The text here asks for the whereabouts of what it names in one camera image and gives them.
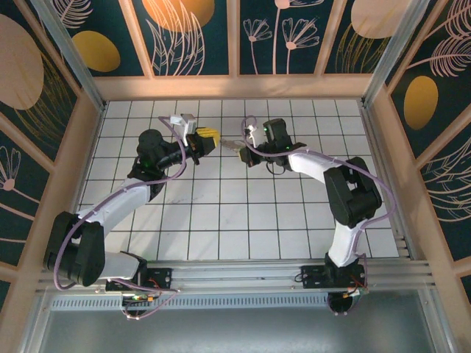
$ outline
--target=white grid floor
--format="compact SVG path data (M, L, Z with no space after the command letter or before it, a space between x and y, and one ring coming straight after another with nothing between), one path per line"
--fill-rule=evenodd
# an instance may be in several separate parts
M361 156L376 174L354 100L261 99L112 101L88 173L80 208L114 190L130 172L138 136L155 128L170 140L160 115L191 113L199 126L239 140L241 120L283 118L288 133L311 149L348 159ZM333 239L325 186L300 174L271 175L264 164L247 168L221 147L169 182L147 205L126 217L106 238L106 250L148 260L319 259ZM180 166L169 169L173 174ZM386 212L384 205L377 215ZM389 221L361 236L358 251L398 257Z

